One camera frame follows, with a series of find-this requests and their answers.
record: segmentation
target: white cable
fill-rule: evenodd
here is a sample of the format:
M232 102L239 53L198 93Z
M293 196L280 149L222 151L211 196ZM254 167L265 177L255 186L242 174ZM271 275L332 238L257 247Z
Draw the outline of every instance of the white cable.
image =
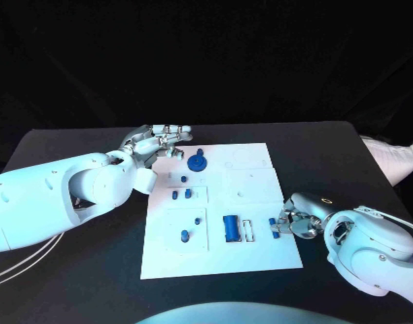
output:
M398 217L394 217L392 215L388 215L387 213L382 213L381 211L376 211L381 215L387 216L392 220L398 221L401 224L407 225L413 229L413 224L405 221L404 219L400 219Z
M62 236L63 236L63 233L61 233L61 236L58 237L58 240L55 241L55 243L53 243L53 245L50 246L50 248L49 248L49 250L43 253L43 255L40 256L40 258L19 272L19 273L16 273L14 275L12 275L7 279L4 279L4 280L1 280L0 281L0 284L3 284L7 280L10 280L12 278L14 278L20 273L23 273L39 261L40 261L40 259L46 256L46 254L50 252L50 250L53 249L53 247L55 247L55 245L58 244L58 241L61 240L61 238L62 238Z
M53 237L50 237L48 243L40 247L40 249L25 259L22 260L14 266L12 266L7 270L4 270L3 272L0 272L0 276L4 275L9 271L12 271L16 267L19 267L29 259L32 259L36 254L48 247L48 245L52 243L52 241L55 240L58 236L55 235Z

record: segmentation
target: small blue piece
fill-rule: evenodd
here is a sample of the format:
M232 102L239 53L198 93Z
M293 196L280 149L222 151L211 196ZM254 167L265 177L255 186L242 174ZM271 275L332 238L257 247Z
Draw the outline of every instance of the small blue piece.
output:
M188 242L189 242L189 232L188 232L186 230L183 230L183 231L180 232L180 241L182 241L183 243L188 243Z
M225 230L225 241L226 242L239 242L241 235L238 233L238 216L228 215L222 216L224 230Z
M274 225L277 222L274 221L274 218L268 219L270 225ZM273 238L280 238L280 233L278 232L271 232L273 233Z
M200 148L188 159L188 167L193 172L200 172L206 168L206 158L203 158L203 150Z

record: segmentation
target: robotic hand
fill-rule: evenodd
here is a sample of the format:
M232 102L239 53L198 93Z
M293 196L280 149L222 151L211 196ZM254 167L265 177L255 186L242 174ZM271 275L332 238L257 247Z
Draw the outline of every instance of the robotic hand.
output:
M190 140L189 126L141 126L118 150L91 153L0 174L0 251L36 244L120 206L136 189L150 194L160 156Z
M323 234L327 261L349 284L374 296L392 291L413 302L413 237L384 216L413 229L365 206L343 210L326 198L294 193L271 231L304 239Z

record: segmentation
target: white paper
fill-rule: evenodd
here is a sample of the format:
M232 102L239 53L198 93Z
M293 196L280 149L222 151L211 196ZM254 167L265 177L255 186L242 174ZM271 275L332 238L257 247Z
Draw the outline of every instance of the white paper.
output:
M140 279L301 268L294 236L280 234L274 239L270 230L268 218L280 214L283 194L265 144L179 149L183 161L159 158L153 164L157 183L149 197ZM200 172L188 169L196 149L208 161ZM225 215L238 216L241 242L225 242ZM254 242L245 241L242 220L250 220ZM186 243L182 230L189 231Z

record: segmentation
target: black table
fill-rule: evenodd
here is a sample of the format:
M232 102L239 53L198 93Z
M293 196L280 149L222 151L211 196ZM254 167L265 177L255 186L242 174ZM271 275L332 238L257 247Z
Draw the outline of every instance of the black table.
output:
M108 152L131 129L32 130L4 170ZM195 126L192 134L189 145L265 142L286 198L314 192L411 221L346 122ZM0 323L133 323L218 301L281 304L358 323L413 321L413 304L402 297L374 297L339 276L322 236L296 238L303 269L140 280L147 199L133 191L128 201L68 231L48 257L0 285ZM35 250L0 253L0 269Z

